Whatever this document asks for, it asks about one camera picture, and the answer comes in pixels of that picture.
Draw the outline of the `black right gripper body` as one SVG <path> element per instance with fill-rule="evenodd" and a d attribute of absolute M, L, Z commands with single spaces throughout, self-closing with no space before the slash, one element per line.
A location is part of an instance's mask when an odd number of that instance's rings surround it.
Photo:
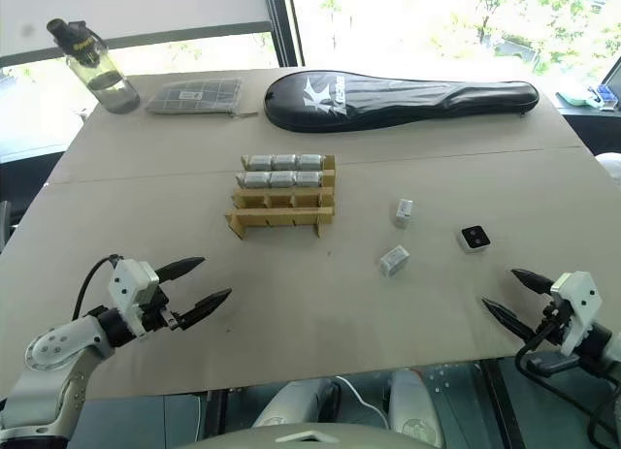
<path fill-rule="evenodd" d="M 535 345 L 541 345 L 544 341 L 561 345 L 572 320 L 570 302 L 554 295 L 542 315 L 543 319 L 536 329 Z"/>

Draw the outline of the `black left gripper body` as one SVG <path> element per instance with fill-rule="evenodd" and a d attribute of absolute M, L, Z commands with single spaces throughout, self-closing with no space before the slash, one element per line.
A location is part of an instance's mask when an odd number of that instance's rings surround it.
<path fill-rule="evenodd" d="M 160 287 L 156 287 L 151 298 L 139 304 L 142 313 L 141 324 L 145 331 L 162 328 L 175 330 L 180 327 L 180 317 L 168 308 L 169 298 Z"/>

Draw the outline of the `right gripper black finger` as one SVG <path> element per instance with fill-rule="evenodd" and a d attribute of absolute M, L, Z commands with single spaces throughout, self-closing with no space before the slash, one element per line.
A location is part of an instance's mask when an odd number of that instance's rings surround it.
<path fill-rule="evenodd" d="M 487 298 L 482 298 L 481 301 L 485 308 L 503 327 L 525 343 L 531 341 L 537 335 L 535 330 L 524 324 L 514 312 L 505 306 Z"/>
<path fill-rule="evenodd" d="M 524 269 L 511 269 L 510 272 L 518 279 L 518 281 L 537 294 L 551 294 L 551 288 L 554 284 L 552 279 L 548 277 L 533 273 Z"/>

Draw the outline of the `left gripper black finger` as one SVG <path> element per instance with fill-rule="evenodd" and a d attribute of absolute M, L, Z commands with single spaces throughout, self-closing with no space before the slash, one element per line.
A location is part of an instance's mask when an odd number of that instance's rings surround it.
<path fill-rule="evenodd" d="M 232 293 L 231 288 L 226 288 L 208 295 L 198 302 L 192 309 L 181 315 L 178 325 L 182 330 L 187 330 L 195 324 L 203 321 L 218 309 Z"/>
<path fill-rule="evenodd" d="M 160 283 L 172 281 L 190 273 L 205 261 L 204 257 L 198 256 L 183 258 L 157 269 L 155 274 Z"/>

